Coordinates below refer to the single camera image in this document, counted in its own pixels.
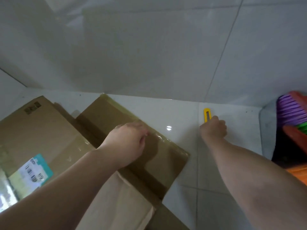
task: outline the person's left arm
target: person's left arm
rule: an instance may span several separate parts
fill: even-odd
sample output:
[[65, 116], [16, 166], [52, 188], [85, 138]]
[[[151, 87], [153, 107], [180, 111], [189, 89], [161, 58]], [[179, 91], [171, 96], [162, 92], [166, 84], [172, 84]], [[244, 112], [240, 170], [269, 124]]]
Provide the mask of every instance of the person's left arm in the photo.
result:
[[146, 135], [140, 123], [117, 126], [98, 149], [2, 212], [1, 229], [75, 229], [108, 178], [142, 154]]

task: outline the purple bristles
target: purple bristles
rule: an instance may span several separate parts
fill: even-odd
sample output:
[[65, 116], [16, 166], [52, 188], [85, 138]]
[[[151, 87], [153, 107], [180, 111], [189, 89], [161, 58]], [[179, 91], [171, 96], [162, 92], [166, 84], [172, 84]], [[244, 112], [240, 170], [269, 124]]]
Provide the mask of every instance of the purple bristles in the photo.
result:
[[307, 113], [289, 94], [281, 96], [277, 100], [277, 125], [296, 126], [307, 122]]

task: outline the person's right arm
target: person's right arm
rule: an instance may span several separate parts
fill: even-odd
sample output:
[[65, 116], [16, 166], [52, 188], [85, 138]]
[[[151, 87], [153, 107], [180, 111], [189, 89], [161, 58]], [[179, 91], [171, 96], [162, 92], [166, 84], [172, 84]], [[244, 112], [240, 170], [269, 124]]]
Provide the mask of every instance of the person's right arm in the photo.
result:
[[229, 192], [257, 229], [307, 229], [307, 186], [270, 160], [226, 141], [225, 121], [200, 127]]

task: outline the open cardboard box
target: open cardboard box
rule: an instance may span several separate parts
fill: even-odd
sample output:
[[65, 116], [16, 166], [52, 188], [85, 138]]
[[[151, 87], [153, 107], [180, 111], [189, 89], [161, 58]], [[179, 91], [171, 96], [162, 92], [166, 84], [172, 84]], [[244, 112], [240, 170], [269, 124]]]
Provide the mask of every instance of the open cardboard box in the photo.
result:
[[[27, 183], [33, 181], [20, 173], [30, 159], [42, 156], [53, 173], [44, 182], [50, 182], [98, 147], [114, 127], [135, 120], [107, 95], [76, 119], [38, 97], [0, 122], [0, 167], [17, 187], [16, 196], [24, 197], [32, 192]], [[111, 176], [77, 229], [187, 229], [161, 202], [189, 154], [148, 128], [143, 155]]]

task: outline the forearm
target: forearm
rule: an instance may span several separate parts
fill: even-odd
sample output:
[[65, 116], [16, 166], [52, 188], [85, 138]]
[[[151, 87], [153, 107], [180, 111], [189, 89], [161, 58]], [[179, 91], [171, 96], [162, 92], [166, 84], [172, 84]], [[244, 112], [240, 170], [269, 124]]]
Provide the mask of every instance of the forearm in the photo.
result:
[[252, 224], [260, 229], [306, 226], [307, 187], [266, 158], [227, 142], [207, 140], [221, 176]]
[[88, 152], [52, 182], [3, 212], [0, 226], [75, 229], [102, 185], [119, 169], [111, 155], [105, 148]]

